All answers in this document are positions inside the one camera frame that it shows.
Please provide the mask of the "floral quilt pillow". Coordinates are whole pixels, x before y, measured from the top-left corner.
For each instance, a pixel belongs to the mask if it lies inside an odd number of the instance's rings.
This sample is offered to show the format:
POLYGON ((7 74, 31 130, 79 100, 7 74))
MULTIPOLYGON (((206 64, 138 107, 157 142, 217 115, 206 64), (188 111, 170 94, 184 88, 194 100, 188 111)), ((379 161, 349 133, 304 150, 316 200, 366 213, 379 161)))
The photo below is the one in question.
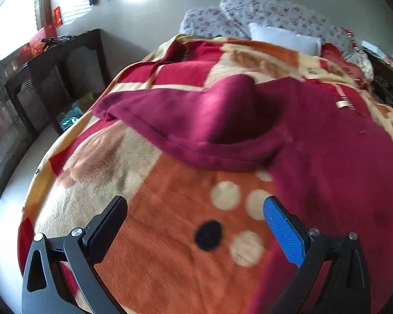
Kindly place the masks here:
POLYGON ((331 43, 342 57, 357 66, 366 81, 373 80, 373 67, 352 32, 335 26, 321 14, 293 2, 283 0, 221 0, 217 7, 188 10, 179 27, 181 34, 200 38, 226 36, 250 38, 249 24, 282 28, 303 36, 331 43))

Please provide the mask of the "orange red patterned blanket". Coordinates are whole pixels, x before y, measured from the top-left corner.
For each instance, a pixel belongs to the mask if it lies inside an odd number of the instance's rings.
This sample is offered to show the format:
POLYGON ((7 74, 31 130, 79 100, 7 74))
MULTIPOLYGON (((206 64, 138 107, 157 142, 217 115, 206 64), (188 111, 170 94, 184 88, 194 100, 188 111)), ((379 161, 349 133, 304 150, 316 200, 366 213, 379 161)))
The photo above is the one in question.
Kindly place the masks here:
POLYGON ((97 272, 129 313, 263 313, 296 271, 263 216, 277 196, 265 167, 196 168, 176 160, 123 121, 103 121, 94 106, 114 92, 206 91, 246 75, 323 84, 343 106, 361 104, 393 142, 393 108, 378 103, 349 76, 312 57, 235 38, 178 35, 124 68, 98 101, 43 157, 28 191, 18 233, 25 266, 37 233, 84 227, 115 196, 128 215, 97 272))

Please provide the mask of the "dark carved wooden headboard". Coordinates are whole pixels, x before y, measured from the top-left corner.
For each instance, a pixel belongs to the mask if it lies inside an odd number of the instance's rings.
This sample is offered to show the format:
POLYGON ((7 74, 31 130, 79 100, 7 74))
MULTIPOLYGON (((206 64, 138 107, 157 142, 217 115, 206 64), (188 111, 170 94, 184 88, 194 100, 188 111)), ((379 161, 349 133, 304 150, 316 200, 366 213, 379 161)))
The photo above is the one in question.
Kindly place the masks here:
POLYGON ((383 60, 367 49, 363 49, 367 54, 373 67, 373 82, 371 86, 373 93, 384 104, 393 107, 393 67, 387 65, 383 60))

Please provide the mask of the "maroon fleece garment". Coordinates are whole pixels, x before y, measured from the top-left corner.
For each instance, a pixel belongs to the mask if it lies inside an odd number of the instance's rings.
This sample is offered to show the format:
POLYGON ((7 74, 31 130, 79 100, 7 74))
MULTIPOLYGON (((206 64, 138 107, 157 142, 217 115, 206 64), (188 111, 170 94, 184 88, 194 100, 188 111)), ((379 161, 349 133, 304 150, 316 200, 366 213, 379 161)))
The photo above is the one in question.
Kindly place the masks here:
POLYGON ((93 109, 186 165, 265 167, 277 197, 326 234, 352 230, 370 276, 371 310, 393 294, 393 142, 361 104, 343 106, 323 84, 223 78, 206 91, 114 92, 93 109))

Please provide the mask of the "red paper wall decoration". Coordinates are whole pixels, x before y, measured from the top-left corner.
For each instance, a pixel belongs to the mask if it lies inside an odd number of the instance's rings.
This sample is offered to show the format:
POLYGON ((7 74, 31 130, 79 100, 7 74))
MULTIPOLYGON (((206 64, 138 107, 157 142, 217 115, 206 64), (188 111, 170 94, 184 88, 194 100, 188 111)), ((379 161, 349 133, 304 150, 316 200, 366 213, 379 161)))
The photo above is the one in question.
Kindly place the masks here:
POLYGON ((62 26, 63 22, 62 22, 62 13, 61 13, 60 6, 57 6, 56 8, 53 9, 53 20, 56 28, 62 26))

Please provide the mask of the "white pillow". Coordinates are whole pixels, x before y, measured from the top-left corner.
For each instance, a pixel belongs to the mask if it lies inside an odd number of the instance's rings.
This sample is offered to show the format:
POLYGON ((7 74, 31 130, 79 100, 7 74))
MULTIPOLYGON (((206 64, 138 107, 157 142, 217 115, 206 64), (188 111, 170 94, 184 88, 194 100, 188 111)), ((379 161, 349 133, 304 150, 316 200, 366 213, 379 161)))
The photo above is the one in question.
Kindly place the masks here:
POLYGON ((255 23, 248 24, 248 27, 252 41, 270 43, 305 55, 321 55, 322 41, 320 38, 304 36, 286 29, 255 23))

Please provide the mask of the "red ruffled cushion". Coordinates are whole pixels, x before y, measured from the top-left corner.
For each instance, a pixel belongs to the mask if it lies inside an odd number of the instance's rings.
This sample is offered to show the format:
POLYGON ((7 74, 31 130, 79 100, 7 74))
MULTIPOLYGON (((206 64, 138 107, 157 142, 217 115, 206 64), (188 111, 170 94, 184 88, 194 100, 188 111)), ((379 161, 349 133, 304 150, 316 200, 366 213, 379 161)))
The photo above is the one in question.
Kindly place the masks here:
POLYGON ((321 68, 327 72, 343 77, 349 76, 360 89, 365 89, 370 84, 364 72, 363 61, 352 63, 343 57, 339 49, 331 43, 324 43, 321 46, 321 68))

